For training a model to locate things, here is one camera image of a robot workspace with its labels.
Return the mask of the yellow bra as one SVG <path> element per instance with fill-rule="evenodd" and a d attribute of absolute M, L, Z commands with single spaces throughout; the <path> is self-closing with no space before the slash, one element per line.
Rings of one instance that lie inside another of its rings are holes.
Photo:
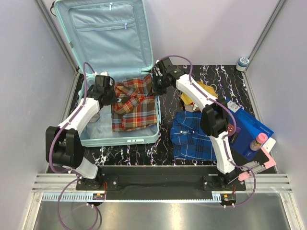
<path fill-rule="evenodd" d="M 212 86 L 205 85 L 202 81 L 197 81 L 197 83 L 205 91 L 207 91 L 210 95 L 215 96 L 216 98 L 218 97 L 218 95 L 216 94 L 216 92 L 215 92 L 215 90 Z M 194 101 L 189 96 L 187 96 L 185 93 L 182 93 L 180 98 L 184 102 L 184 104 L 186 104 L 186 105 L 195 104 Z"/>

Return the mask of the brown red plaid shirt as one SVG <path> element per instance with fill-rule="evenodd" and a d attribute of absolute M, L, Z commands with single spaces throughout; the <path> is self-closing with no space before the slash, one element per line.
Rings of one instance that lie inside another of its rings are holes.
<path fill-rule="evenodd" d="M 131 78 L 115 83 L 118 101 L 112 105 L 112 131 L 134 131 L 157 123 L 152 77 Z"/>

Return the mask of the light blue shirt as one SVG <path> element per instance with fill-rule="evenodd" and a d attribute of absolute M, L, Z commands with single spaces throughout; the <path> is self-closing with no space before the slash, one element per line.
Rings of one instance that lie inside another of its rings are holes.
<path fill-rule="evenodd" d="M 86 126 L 90 139 L 109 138 L 112 136 L 111 114 L 95 114 Z"/>

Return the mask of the blue plaid shirt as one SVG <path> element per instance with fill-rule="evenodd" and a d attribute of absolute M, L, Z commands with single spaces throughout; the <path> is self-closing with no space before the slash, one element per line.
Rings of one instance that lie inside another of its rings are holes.
<path fill-rule="evenodd" d="M 175 159 L 215 161 L 213 145 L 202 131 L 201 113 L 177 112 L 170 130 Z"/>

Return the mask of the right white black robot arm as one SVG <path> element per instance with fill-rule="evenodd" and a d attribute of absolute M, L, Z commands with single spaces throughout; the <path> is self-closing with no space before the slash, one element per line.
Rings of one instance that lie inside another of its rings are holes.
<path fill-rule="evenodd" d="M 190 75 L 175 71 L 174 74 L 153 75 L 153 92 L 156 94 L 166 93 L 169 86 L 174 86 L 187 95 L 201 109 L 200 127 L 213 145 L 217 158 L 217 178 L 214 179 L 218 186 L 224 190 L 234 186 L 239 176 L 239 167 L 236 166 L 228 141 L 229 118 L 236 123 L 233 115 L 227 108 L 225 100 L 219 101 L 201 87 Z"/>

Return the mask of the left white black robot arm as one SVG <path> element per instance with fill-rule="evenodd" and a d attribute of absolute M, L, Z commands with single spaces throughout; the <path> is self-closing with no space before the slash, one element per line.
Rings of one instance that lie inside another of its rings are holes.
<path fill-rule="evenodd" d="M 115 81 L 108 73 L 95 76 L 94 85 L 84 91 L 76 109 L 58 126 L 46 130 L 46 160 L 54 173 L 74 173 L 87 179 L 94 190 L 103 186 L 98 167 L 84 157 L 80 134 L 89 122 L 99 119 L 99 111 L 116 102 Z"/>

